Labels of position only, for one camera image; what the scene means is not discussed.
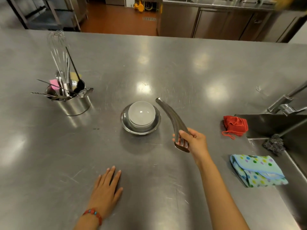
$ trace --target bracelet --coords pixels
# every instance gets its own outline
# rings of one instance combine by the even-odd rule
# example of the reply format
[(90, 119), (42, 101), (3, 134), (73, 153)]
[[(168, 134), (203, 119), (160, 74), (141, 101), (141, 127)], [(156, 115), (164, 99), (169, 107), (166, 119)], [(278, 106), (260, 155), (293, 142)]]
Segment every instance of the bracelet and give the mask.
[(94, 208), (86, 210), (83, 213), (83, 215), (88, 214), (88, 213), (90, 213), (92, 215), (95, 215), (98, 218), (98, 220), (99, 220), (99, 226), (102, 225), (102, 217), (100, 216), (100, 214)]

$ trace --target pink sponge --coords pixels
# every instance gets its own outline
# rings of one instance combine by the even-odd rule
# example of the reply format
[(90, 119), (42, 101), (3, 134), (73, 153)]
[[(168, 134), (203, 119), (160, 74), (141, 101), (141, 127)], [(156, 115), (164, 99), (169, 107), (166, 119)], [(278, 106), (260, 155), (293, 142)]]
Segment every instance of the pink sponge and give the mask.
[[(50, 83), (51, 83), (52, 85), (59, 86), (59, 83), (58, 83), (57, 79), (50, 80)], [(52, 86), (52, 88), (53, 88), (54, 90), (58, 90), (58, 89), (59, 89), (59, 87), (55, 87), (55, 86)]]

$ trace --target light blue towel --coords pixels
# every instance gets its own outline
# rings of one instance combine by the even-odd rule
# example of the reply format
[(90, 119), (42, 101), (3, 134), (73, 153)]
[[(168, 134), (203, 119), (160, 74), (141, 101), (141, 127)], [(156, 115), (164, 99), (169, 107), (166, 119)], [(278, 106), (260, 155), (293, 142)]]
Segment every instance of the light blue towel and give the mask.
[(230, 162), (247, 187), (288, 184), (282, 170), (270, 156), (233, 154)]

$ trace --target floor drain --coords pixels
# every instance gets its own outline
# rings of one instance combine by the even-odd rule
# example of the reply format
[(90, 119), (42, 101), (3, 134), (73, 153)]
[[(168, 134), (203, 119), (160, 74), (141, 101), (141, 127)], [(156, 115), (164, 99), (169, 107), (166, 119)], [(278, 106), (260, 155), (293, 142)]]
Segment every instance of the floor drain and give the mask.
[(143, 17), (143, 20), (145, 20), (145, 21), (156, 21), (156, 18)]

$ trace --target stainless steel container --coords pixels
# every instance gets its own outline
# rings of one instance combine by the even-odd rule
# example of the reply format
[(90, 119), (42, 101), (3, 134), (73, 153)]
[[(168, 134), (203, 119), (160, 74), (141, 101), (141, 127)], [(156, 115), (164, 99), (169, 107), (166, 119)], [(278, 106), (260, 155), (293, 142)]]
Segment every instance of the stainless steel container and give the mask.
[[(80, 89), (85, 88), (84, 81), (82, 81), (81, 86), (82, 87), (80, 87)], [(51, 86), (48, 86), (48, 88), (46, 89), (46, 93), (54, 95), (55, 91), (52, 89)], [(87, 96), (87, 97), (76, 96), (76, 97), (69, 99), (67, 101), (57, 101), (57, 100), (55, 100), (53, 102), (56, 103), (56, 105), (58, 105), (63, 110), (63, 112), (66, 115), (69, 115), (69, 116), (82, 114), (83, 112), (87, 111), (91, 106), (91, 101), (90, 101), (89, 96)]]

